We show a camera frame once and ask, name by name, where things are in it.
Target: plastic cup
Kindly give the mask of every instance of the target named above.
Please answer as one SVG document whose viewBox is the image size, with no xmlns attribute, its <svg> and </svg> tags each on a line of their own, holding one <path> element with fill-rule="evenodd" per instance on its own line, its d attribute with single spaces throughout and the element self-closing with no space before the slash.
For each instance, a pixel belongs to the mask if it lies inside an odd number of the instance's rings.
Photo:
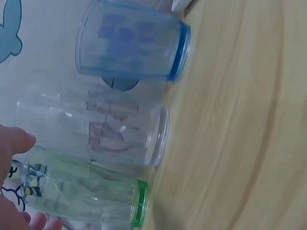
<svg viewBox="0 0 307 230">
<path fill-rule="evenodd" d="M 125 92 L 42 74 L 22 92 L 15 125 L 34 134 L 44 149 L 92 161 L 157 165 L 169 111 Z"/>
<path fill-rule="evenodd" d="M 78 158 L 34 148 L 21 170 L 27 205 L 104 226 L 141 227 L 148 184 Z"/>
<path fill-rule="evenodd" d="M 173 81 L 187 56 L 190 27 L 168 14 L 116 0 L 94 0 L 78 32 L 80 73 Z"/>
</svg>

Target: wood grain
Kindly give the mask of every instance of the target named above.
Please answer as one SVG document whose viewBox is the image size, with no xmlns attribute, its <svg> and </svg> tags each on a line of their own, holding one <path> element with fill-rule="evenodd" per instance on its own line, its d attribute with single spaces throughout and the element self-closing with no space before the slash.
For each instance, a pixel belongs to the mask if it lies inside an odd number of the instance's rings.
<svg viewBox="0 0 307 230">
<path fill-rule="evenodd" d="M 307 1 L 200 0 L 145 230 L 307 229 Z"/>
</svg>

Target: glass base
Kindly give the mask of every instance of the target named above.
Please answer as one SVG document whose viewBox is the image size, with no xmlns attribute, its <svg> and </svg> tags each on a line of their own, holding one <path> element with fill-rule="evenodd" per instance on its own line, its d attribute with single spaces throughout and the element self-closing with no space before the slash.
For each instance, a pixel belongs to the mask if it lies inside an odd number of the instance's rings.
<svg viewBox="0 0 307 230">
<path fill-rule="evenodd" d="M 136 210 L 135 219 L 132 221 L 131 226 L 140 228 L 145 219 L 147 203 L 148 203 L 148 183 L 145 181 L 138 181 L 139 185 L 139 203 Z"/>
<path fill-rule="evenodd" d="M 178 49 L 175 56 L 174 64 L 172 69 L 167 77 L 168 81 L 175 81 L 182 72 L 184 63 L 187 58 L 190 39 L 191 39 L 191 28 L 190 26 L 180 22 L 181 24 L 181 32 L 178 43 Z"/>
<path fill-rule="evenodd" d="M 149 162 L 149 165 L 151 166 L 158 165 L 162 159 L 168 136 L 168 128 L 169 128 L 169 110 L 165 107 L 162 107 L 159 129 L 157 133 L 157 140 L 155 142 L 151 161 Z"/>
</svg>

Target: green rim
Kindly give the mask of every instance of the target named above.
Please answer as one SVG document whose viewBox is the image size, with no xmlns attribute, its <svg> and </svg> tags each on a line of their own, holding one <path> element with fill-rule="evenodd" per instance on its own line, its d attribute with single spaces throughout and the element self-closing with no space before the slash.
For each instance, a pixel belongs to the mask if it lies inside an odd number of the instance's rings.
<svg viewBox="0 0 307 230">
<path fill-rule="evenodd" d="M 144 223 L 144 218 L 147 209 L 147 202 L 148 202 L 148 183 L 145 181 L 138 180 L 139 185 L 139 204 L 138 210 L 136 212 L 136 216 L 134 221 L 131 223 L 132 227 L 139 228 L 142 227 Z"/>
</svg>

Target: green glass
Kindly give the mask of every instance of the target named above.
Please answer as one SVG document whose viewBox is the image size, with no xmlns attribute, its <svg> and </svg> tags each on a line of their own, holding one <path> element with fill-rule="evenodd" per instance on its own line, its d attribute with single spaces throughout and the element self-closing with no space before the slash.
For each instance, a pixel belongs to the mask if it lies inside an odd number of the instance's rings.
<svg viewBox="0 0 307 230">
<path fill-rule="evenodd" d="M 44 149 L 20 173 L 27 205 L 51 215 L 112 226 L 141 227 L 148 184 Z"/>
</svg>

